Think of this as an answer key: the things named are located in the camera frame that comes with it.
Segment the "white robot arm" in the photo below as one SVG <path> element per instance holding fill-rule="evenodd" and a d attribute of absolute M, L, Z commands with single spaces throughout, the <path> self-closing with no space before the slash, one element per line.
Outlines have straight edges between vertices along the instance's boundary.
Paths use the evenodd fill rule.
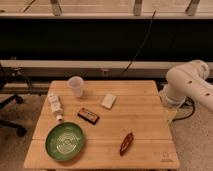
<path fill-rule="evenodd" d="M 164 106 L 179 108 L 187 97 L 213 112 L 213 85 L 206 79 L 210 74 L 202 60 L 193 60 L 170 68 L 167 84 L 159 92 Z"/>

